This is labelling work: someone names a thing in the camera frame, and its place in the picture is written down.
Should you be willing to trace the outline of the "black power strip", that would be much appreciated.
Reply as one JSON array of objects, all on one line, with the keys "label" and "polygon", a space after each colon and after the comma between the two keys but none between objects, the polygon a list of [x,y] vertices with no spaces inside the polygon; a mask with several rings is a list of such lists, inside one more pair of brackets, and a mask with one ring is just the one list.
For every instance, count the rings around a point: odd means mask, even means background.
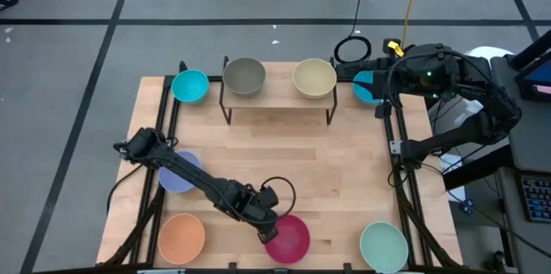
[{"label": "black power strip", "polygon": [[336,65],[337,80],[351,81],[359,72],[375,71],[378,68],[379,64],[376,61],[338,64]]}]

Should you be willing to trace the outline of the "grey-brown bowl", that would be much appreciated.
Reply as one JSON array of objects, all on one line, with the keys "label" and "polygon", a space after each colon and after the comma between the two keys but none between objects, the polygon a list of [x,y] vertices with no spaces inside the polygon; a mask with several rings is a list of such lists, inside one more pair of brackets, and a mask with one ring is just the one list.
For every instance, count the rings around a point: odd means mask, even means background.
[{"label": "grey-brown bowl", "polygon": [[263,88],[266,79],[264,65],[251,58],[231,61],[222,74],[223,83],[234,94],[249,96]]}]

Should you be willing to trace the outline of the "blue bowl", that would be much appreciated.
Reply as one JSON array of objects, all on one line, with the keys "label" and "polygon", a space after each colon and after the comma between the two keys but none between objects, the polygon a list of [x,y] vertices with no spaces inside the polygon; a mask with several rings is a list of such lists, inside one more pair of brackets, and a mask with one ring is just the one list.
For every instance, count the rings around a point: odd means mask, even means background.
[{"label": "blue bowl", "polygon": [[378,105],[381,104],[380,99],[373,98],[371,92],[361,85],[356,84],[356,82],[365,82],[372,84],[374,82],[374,72],[373,71],[362,71],[358,72],[352,81],[352,92],[353,95],[360,103],[367,105]]}]

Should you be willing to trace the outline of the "orange bowl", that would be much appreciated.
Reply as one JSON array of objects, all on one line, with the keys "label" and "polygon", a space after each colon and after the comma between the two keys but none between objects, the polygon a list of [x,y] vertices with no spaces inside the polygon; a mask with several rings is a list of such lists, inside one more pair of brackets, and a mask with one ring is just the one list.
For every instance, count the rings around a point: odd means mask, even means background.
[{"label": "orange bowl", "polygon": [[158,251],[162,258],[174,265],[193,261],[201,252],[206,240],[201,221],[190,214],[172,216],[158,236]]}]

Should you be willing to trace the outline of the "grey desk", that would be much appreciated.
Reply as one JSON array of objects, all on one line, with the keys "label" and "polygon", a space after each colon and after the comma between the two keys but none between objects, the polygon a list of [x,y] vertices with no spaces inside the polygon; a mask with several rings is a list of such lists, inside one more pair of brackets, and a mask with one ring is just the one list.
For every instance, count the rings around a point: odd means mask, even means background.
[{"label": "grey desk", "polygon": [[[497,84],[516,100],[523,111],[520,122],[509,134],[509,147],[514,165],[501,167],[498,184],[503,189],[508,227],[531,244],[551,255],[551,223],[526,220],[517,177],[522,171],[551,175],[551,103],[533,102],[521,98],[515,76],[507,59],[491,59],[492,75]],[[513,263],[520,274],[551,274],[551,256],[546,257],[510,236]]]}]

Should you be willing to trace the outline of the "mint green bowl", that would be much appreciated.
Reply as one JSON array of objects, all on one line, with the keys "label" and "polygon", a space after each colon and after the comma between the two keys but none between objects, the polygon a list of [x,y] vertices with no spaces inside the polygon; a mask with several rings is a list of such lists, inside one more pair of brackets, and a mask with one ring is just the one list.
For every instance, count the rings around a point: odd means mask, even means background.
[{"label": "mint green bowl", "polygon": [[394,274],[406,265],[409,246],[398,228],[388,222],[377,221],[363,229],[360,252],[364,261],[374,271]]}]

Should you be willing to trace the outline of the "magenta bowl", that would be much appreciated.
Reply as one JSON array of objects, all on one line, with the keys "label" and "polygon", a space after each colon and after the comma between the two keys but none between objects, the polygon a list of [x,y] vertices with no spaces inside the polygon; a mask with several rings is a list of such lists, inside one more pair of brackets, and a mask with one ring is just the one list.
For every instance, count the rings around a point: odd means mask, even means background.
[{"label": "magenta bowl", "polygon": [[264,246],[266,253],[281,264],[302,260],[311,243],[306,223],[296,215],[288,215],[278,221],[276,226],[279,234]]}]

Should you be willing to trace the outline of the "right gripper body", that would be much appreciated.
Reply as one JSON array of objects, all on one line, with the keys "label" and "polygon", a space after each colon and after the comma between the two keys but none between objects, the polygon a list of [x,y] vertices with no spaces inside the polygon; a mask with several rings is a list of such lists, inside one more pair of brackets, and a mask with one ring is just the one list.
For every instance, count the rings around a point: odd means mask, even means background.
[{"label": "right gripper body", "polygon": [[393,72],[377,70],[373,72],[372,96],[383,98],[399,94],[413,95],[413,71],[408,67],[396,67]]}]

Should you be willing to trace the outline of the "white stool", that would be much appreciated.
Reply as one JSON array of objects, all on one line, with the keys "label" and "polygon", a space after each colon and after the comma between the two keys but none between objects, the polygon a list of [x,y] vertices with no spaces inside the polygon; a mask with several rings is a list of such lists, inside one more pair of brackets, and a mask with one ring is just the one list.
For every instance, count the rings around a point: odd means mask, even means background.
[{"label": "white stool", "polygon": [[498,48],[498,47],[489,47],[489,46],[476,47],[466,51],[464,54],[467,56],[484,58],[487,60],[491,60],[494,57],[504,57],[505,55],[513,55],[513,53],[508,50]]}]

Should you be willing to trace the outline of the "lavender bowl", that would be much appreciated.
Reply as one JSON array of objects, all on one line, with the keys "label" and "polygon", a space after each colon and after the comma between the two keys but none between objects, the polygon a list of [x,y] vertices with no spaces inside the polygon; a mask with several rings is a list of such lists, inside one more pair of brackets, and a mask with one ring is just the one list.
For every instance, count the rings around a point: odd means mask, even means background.
[{"label": "lavender bowl", "polygon": [[[188,160],[191,164],[196,167],[201,167],[201,162],[199,158],[191,151],[182,150],[178,154]],[[195,186],[190,182],[179,177],[176,173],[170,171],[166,167],[161,167],[159,169],[159,182],[160,184],[169,192],[172,193],[183,193],[190,190],[193,190]]]}]

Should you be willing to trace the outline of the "cream bowl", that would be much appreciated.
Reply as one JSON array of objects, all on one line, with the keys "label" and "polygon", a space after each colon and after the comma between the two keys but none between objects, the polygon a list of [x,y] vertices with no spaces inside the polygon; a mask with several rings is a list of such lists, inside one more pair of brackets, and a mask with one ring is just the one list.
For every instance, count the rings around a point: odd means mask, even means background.
[{"label": "cream bowl", "polygon": [[305,59],[294,68],[292,79],[295,88],[302,96],[320,99],[334,89],[337,73],[327,61]]}]

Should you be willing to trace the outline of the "teal bowl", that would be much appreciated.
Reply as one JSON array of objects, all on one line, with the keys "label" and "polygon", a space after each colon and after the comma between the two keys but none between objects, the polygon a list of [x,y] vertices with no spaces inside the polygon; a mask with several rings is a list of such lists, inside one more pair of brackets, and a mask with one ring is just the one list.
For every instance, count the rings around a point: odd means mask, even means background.
[{"label": "teal bowl", "polygon": [[200,103],[207,95],[207,75],[196,69],[180,72],[171,83],[172,95],[181,103]]}]

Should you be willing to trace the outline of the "white paper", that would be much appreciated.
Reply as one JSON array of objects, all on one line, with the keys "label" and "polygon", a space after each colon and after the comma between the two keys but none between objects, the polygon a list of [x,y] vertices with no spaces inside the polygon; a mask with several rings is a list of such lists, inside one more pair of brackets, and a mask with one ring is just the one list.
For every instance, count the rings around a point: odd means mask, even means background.
[{"label": "white paper", "polygon": [[[456,154],[445,153],[438,158],[442,174],[448,174],[462,166],[461,156]],[[465,187],[460,186],[447,192],[450,202],[463,202],[465,197]]]}]

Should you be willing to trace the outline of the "black monitor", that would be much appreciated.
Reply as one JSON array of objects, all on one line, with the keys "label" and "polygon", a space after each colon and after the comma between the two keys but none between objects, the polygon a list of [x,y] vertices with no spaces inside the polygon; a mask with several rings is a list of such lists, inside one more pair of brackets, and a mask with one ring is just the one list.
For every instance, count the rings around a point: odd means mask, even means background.
[{"label": "black monitor", "polygon": [[508,63],[522,99],[551,103],[551,29]]}]

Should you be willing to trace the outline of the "black keyboard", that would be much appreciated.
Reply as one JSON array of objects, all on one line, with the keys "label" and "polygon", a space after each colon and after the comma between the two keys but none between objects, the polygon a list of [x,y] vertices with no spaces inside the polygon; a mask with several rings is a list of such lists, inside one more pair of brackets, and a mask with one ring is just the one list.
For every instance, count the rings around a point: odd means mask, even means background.
[{"label": "black keyboard", "polygon": [[519,183],[527,220],[551,224],[551,175],[522,174]]}]

